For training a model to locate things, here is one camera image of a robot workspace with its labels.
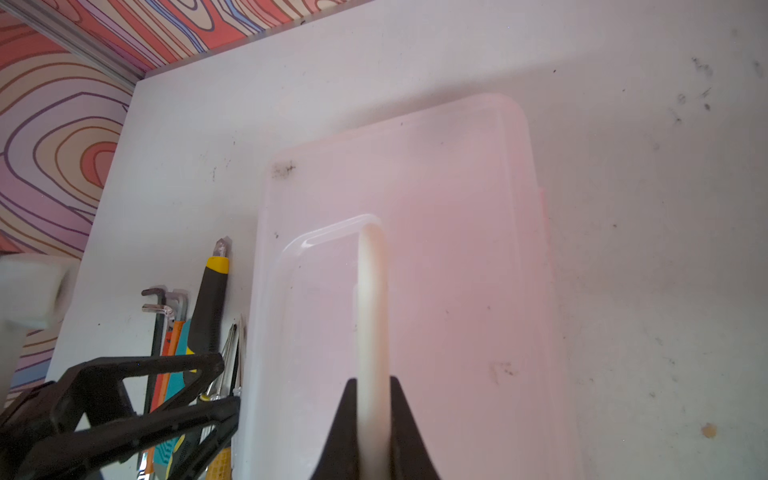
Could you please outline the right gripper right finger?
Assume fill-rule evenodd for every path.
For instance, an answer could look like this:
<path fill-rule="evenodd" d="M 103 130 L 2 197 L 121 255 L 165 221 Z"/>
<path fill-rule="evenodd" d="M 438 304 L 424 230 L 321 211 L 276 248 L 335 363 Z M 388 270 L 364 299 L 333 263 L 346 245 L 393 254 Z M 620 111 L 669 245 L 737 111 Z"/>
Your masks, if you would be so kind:
<path fill-rule="evenodd" d="M 390 473 L 397 480 L 440 478 L 427 451 L 401 383 L 390 377 L 391 460 Z"/>

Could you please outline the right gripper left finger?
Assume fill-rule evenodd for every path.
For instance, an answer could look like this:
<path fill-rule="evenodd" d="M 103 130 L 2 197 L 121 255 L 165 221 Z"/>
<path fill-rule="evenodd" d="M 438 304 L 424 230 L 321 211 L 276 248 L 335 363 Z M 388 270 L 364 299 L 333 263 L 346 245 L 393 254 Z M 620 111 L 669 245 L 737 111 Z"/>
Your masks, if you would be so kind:
<path fill-rule="evenodd" d="M 349 379 L 311 480 L 358 480 L 357 380 Z"/>

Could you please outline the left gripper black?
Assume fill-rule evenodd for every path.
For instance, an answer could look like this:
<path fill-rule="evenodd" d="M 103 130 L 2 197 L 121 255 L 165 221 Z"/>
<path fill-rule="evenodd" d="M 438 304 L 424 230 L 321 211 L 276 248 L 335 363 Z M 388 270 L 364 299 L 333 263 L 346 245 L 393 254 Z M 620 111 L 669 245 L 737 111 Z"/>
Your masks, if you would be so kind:
<path fill-rule="evenodd" d="M 238 429 L 237 396 L 188 405 L 223 370 L 224 360 L 219 353 L 100 357 L 70 367 L 58 381 L 24 391 L 2 412 L 1 478 L 14 479 L 23 462 L 25 479 L 85 479 L 123 458 L 212 426 L 214 430 L 170 475 L 172 479 L 196 479 Z M 66 414 L 61 427 L 51 419 L 50 412 L 84 413 L 93 393 L 99 397 L 111 390 L 118 391 L 118 385 L 126 378 L 178 372 L 192 372 L 192 382 L 159 410 L 58 435 L 67 431 L 73 416 Z"/>

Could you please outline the red handled hex key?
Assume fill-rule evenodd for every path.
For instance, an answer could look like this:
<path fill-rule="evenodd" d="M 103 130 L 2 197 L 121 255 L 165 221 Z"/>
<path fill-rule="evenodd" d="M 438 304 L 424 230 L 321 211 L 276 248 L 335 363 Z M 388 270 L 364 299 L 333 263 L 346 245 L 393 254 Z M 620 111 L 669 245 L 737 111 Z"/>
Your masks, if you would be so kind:
<path fill-rule="evenodd" d="M 173 323 L 176 320 L 182 320 L 185 323 L 187 320 L 187 310 L 188 310 L 188 298 L 184 292 L 167 291 L 166 306 L 164 307 L 165 325 L 164 325 L 164 336 L 162 341 L 162 351 L 161 351 L 161 355 L 156 357 L 169 357 L 166 355 L 166 349 L 168 344 L 168 338 L 170 337 L 171 330 L 173 327 Z M 168 385 L 170 381 L 169 373 L 156 374 L 156 375 L 157 375 L 157 381 L 155 384 L 155 393 L 152 400 L 151 411 L 155 410 L 166 400 Z"/>

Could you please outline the black hex key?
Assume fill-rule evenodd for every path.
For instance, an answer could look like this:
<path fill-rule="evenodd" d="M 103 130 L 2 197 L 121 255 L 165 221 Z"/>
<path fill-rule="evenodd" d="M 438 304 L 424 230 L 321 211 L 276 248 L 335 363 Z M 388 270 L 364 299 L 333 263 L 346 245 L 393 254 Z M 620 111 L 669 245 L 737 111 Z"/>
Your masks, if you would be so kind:
<path fill-rule="evenodd" d="M 160 356 L 162 351 L 162 341 L 164 336 L 164 325 L 165 325 L 164 307 L 166 306 L 166 293 L 167 293 L 167 290 L 164 287 L 153 287 L 153 288 L 145 289 L 141 292 L 141 295 L 143 297 L 147 297 L 147 296 L 156 297 L 155 303 L 146 303 L 145 305 L 142 306 L 142 311 L 144 313 L 155 314 L 152 344 L 151 344 L 151 351 L 150 351 L 150 355 L 152 357 Z M 157 381 L 156 374 L 149 374 L 147 376 L 146 392 L 145 392 L 144 408 L 143 408 L 144 414 L 148 414 L 151 411 L 152 400 L 155 393 L 156 381 Z"/>

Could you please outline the pink translucent plastic tool box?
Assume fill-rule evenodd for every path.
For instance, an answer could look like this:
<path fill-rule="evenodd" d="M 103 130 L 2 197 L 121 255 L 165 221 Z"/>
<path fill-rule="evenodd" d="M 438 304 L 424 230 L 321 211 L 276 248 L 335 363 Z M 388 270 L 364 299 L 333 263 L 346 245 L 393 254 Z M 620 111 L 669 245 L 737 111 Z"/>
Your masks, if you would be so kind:
<path fill-rule="evenodd" d="M 279 153 L 258 214 L 238 479 L 307 479 L 357 374 L 360 230 L 390 372 L 443 479 L 584 475 L 522 109 L 474 95 Z"/>

